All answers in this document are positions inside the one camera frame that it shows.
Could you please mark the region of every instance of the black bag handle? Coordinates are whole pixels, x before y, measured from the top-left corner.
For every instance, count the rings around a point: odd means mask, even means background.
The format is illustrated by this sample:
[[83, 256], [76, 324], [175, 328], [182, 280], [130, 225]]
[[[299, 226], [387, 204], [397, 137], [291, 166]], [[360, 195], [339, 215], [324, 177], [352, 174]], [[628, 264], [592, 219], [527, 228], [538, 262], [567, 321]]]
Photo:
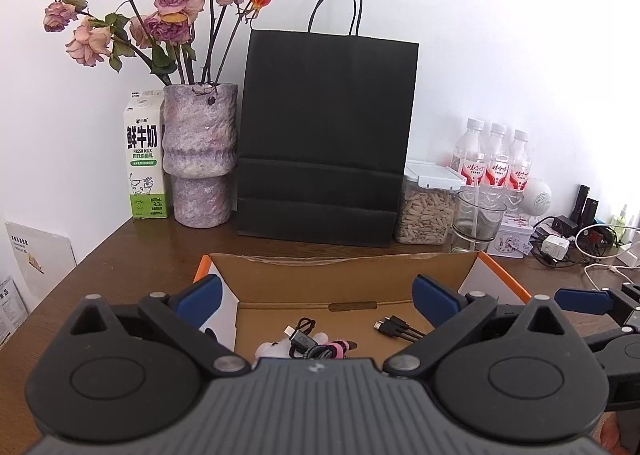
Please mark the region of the black bag handle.
[[[311, 13], [311, 18], [309, 18], [309, 25], [308, 25], [308, 28], [306, 28], [306, 32], [311, 32], [311, 25], [314, 22], [316, 11], [320, 7], [320, 4], [322, 4], [323, 2], [324, 0], [318, 0], [318, 3], [314, 7], [313, 13]], [[353, 31], [353, 23], [355, 22], [355, 19], [356, 19], [356, 11], [358, 12], [358, 22], [356, 24], [356, 36], [357, 36], [358, 33], [360, 32], [360, 19], [362, 18], [362, 0], [360, 0], [359, 8], [356, 7], [356, 0], [353, 0], [353, 18], [351, 19], [351, 27], [349, 28], [349, 35], [351, 35], [351, 31]]]

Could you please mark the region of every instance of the textured stone vase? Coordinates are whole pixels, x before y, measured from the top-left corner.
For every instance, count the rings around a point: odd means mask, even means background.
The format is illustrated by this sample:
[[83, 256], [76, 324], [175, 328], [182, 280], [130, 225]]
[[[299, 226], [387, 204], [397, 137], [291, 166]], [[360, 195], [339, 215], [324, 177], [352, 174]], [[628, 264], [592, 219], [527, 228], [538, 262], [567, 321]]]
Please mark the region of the textured stone vase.
[[172, 175], [175, 219], [191, 228], [212, 228], [229, 219], [224, 175], [238, 162], [238, 85], [164, 88], [165, 172]]

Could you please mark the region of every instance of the green label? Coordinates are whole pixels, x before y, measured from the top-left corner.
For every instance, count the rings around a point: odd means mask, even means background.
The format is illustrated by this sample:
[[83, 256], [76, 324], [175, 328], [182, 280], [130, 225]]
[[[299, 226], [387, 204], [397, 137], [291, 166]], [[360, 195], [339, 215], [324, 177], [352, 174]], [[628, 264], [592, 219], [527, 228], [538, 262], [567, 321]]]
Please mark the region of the green label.
[[162, 194], [129, 195], [134, 219], [164, 218], [167, 216], [166, 196]]
[[156, 159], [145, 159], [144, 161], [131, 161], [132, 166], [155, 166], [158, 164]]

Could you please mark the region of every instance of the round white device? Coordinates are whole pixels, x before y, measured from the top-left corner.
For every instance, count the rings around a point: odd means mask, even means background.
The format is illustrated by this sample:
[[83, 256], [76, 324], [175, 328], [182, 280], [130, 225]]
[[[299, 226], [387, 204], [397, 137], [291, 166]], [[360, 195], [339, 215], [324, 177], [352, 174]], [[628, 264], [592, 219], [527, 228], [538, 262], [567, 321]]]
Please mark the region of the round white device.
[[532, 217], [539, 217], [546, 213], [551, 206], [551, 188], [540, 179], [529, 178], [524, 189], [524, 197], [518, 205], [518, 210]]

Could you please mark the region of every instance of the brown tabletop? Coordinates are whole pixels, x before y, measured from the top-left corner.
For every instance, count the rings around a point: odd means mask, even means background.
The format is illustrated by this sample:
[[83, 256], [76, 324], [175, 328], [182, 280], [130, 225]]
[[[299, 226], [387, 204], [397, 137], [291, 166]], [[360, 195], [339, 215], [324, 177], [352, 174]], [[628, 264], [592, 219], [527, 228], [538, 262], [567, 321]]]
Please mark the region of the brown tabletop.
[[[24, 400], [24, 382], [52, 336], [85, 294], [98, 293], [112, 303], [134, 303], [151, 291], [178, 292], [191, 283], [205, 253], [361, 257], [441, 250], [432, 245], [394, 243], [379, 249], [240, 237], [233, 220], [213, 229], [186, 228], [173, 218], [130, 220], [86, 257], [0, 350], [0, 454], [22, 453], [39, 438]], [[530, 257], [496, 260], [531, 294], [553, 294], [558, 287], [591, 288], [581, 267], [548, 269]], [[595, 273], [592, 276], [600, 287], [619, 287], [622, 282], [621, 276], [606, 269]], [[640, 281], [634, 271], [625, 273]], [[582, 335], [614, 325], [608, 317], [574, 314], [570, 318]]]

